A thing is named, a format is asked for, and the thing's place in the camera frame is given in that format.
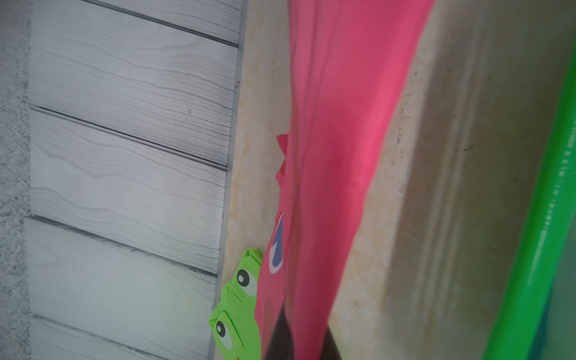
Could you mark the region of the green frog raincoat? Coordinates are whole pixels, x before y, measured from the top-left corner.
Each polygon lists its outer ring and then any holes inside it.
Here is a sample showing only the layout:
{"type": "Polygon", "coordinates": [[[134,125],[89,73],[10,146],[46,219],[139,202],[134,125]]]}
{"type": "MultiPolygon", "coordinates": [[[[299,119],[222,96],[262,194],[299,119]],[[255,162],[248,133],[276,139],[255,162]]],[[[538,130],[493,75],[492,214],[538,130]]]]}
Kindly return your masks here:
{"type": "Polygon", "coordinates": [[[234,276],[223,285],[210,325],[216,347],[224,359],[260,359],[261,341],[255,320],[258,277],[263,255],[247,249],[234,276]]]}

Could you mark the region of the green plastic basket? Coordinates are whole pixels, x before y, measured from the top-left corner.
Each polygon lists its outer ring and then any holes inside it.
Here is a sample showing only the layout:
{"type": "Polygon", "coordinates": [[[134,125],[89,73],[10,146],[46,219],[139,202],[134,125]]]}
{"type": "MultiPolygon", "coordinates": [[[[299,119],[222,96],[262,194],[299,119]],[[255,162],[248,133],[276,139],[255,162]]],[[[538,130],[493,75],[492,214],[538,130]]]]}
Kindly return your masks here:
{"type": "Polygon", "coordinates": [[[555,117],[485,359],[528,359],[575,216],[575,58],[555,117]]]}

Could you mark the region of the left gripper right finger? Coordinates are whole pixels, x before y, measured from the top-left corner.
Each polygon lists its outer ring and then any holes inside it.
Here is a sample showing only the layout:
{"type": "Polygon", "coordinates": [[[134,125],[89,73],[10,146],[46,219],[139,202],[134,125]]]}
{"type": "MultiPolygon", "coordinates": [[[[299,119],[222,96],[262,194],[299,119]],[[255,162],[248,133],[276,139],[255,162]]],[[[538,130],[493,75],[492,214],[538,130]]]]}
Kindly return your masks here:
{"type": "Polygon", "coordinates": [[[342,360],[330,328],[326,330],[319,360],[342,360]]]}

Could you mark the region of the pink rabbit raincoat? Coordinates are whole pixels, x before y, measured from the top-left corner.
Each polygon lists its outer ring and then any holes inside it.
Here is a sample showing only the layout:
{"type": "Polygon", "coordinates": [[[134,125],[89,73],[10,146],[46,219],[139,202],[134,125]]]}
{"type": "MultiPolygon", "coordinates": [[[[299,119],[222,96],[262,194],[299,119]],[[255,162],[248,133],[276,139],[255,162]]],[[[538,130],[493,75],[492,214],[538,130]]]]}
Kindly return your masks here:
{"type": "Polygon", "coordinates": [[[431,1],[290,1],[289,132],[259,272],[264,358],[281,308],[294,359],[319,359],[386,132],[431,1]]]}

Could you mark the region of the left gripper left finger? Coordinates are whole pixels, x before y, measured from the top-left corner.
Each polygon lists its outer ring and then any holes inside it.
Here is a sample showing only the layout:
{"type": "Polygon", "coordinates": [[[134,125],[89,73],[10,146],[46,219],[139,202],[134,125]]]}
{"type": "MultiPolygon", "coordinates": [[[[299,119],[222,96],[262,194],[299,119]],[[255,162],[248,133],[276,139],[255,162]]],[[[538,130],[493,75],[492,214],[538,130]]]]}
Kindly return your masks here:
{"type": "Polygon", "coordinates": [[[294,360],[293,338],[287,322],[284,307],[281,308],[271,334],[265,360],[294,360]]]}

